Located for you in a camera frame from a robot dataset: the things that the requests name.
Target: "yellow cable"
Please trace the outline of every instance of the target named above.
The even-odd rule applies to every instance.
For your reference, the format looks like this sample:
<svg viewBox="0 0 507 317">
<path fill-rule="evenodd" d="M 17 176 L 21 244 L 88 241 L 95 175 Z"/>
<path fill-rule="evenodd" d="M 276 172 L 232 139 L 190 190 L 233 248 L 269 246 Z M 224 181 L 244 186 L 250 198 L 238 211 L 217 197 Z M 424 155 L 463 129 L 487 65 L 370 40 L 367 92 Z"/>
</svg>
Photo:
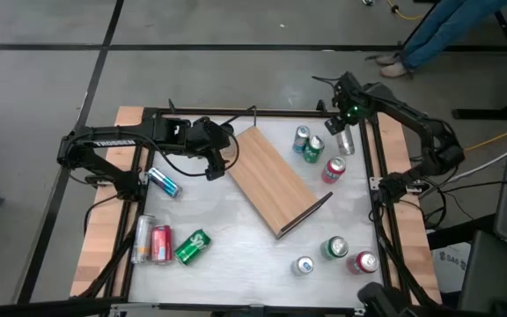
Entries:
<svg viewBox="0 0 507 317">
<path fill-rule="evenodd" d="M 388 4 L 391 6 L 391 9 L 394 7 L 394 4 L 391 2 L 391 0 L 386 0 Z M 416 19 L 423 18 L 423 15 L 415 16 L 415 17 L 407 17 L 404 14 L 400 13 L 400 10 L 395 10 L 396 14 L 399 15 L 399 17 L 404 18 L 405 20 L 412 21 Z"/>
<path fill-rule="evenodd" d="M 465 149 L 465 151 L 471 151 L 471 150 L 474 150 L 474 149 L 478 149 L 478 148 L 480 148 L 480 147 L 482 147 L 482 146 L 484 146 L 484 145 L 486 145 L 486 144 L 491 144 L 491 143 L 493 143 L 494 141 L 499 140 L 499 139 L 501 139 L 501 138 L 503 138 L 503 137 L 505 137 L 505 136 L 507 136 L 507 132 L 506 132 L 506 133 L 501 134 L 500 136 L 495 136 L 495 137 L 493 137 L 493 138 L 491 138 L 491 139 L 489 139 L 489 140 L 487 140 L 487 141 L 484 141 L 484 142 L 482 142 L 482 143 L 479 143 L 479 144 L 477 144 L 477 145 L 473 145 L 473 146 L 471 146 L 471 147 L 467 147 L 467 148 Z"/>
</svg>

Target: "person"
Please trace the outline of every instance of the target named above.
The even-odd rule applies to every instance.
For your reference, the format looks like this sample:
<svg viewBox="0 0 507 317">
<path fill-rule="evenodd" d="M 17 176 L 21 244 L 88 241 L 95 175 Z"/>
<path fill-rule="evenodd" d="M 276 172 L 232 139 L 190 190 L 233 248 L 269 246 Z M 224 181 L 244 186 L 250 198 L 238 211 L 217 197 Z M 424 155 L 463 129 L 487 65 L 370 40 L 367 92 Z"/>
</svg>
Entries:
<svg viewBox="0 0 507 317">
<path fill-rule="evenodd" d="M 381 76 L 405 76 L 441 53 L 472 26 L 507 5 L 507 0 L 441 0 L 401 52 L 374 57 Z"/>
</svg>

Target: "sneaker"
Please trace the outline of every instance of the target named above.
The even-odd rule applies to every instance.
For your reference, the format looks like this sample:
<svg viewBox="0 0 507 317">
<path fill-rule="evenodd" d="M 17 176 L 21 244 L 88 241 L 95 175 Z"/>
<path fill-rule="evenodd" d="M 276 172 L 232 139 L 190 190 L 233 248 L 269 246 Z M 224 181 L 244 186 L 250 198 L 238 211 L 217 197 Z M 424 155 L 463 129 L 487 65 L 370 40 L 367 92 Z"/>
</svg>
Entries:
<svg viewBox="0 0 507 317">
<path fill-rule="evenodd" d="M 394 55 L 381 55 L 375 58 L 375 63 L 380 66 L 389 66 L 400 61 L 398 54 Z"/>
<path fill-rule="evenodd" d="M 402 63 L 397 62 L 389 66 L 385 66 L 380 70 L 380 76 L 387 78 L 397 78 L 408 75 L 410 73 Z"/>
</svg>

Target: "blue jeans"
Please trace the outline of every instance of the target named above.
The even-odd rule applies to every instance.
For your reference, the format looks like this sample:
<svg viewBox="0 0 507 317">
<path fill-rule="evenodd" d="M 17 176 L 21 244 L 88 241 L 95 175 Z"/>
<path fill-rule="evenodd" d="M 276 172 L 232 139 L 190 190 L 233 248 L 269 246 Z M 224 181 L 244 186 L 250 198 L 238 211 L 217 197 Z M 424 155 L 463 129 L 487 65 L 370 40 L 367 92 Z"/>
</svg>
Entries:
<svg viewBox="0 0 507 317">
<path fill-rule="evenodd" d="M 507 0 L 441 0 L 402 49 L 402 63 L 410 70 L 418 68 L 506 4 Z"/>
</svg>

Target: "wooden panel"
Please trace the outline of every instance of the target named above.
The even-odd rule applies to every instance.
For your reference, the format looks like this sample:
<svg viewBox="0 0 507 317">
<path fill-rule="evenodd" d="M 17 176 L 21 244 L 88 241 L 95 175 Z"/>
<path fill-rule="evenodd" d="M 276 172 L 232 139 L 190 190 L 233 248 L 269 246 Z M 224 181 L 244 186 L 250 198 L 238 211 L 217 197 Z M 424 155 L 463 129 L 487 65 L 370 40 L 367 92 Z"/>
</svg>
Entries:
<svg viewBox="0 0 507 317">
<path fill-rule="evenodd" d="M 142 107 L 121 107 L 114 125 L 137 125 L 142 121 Z M 106 160 L 122 170 L 128 171 L 134 157 L 134 146 L 117 147 L 107 150 Z M 112 186 L 97 189 L 95 202 L 116 193 Z M 77 263 L 76 275 L 71 286 L 70 295 L 75 296 L 85 291 L 91 281 L 111 259 L 114 238 L 121 217 L 122 201 L 113 199 L 93 209 L 87 226 L 84 244 Z M 124 263 L 119 266 L 116 284 L 120 285 L 124 273 Z"/>
<path fill-rule="evenodd" d="M 378 125 L 385 152 L 386 170 L 389 173 L 407 171 L 411 165 L 402 126 L 386 114 L 378 115 Z M 371 147 L 373 171 L 375 175 L 379 175 L 377 153 L 374 150 L 375 142 L 369 125 L 367 126 L 367 131 L 369 134 L 369 146 Z M 402 199 L 420 205 L 415 195 L 405 195 Z M 428 295 L 436 300 L 436 302 L 441 303 L 430 246 L 423 225 L 422 213 L 415 206 L 408 203 L 396 203 L 394 205 L 394 212 L 398 224 L 404 262 Z M 386 217 L 383 219 L 383 224 L 386 228 L 386 233 L 390 236 L 390 228 Z M 399 286 L 398 274 L 396 273 L 394 264 L 390 260 L 389 269 L 393 285 Z"/>
<path fill-rule="evenodd" d="M 239 159 L 229 173 L 279 237 L 316 203 L 316 196 L 256 127 L 236 138 Z"/>
</svg>

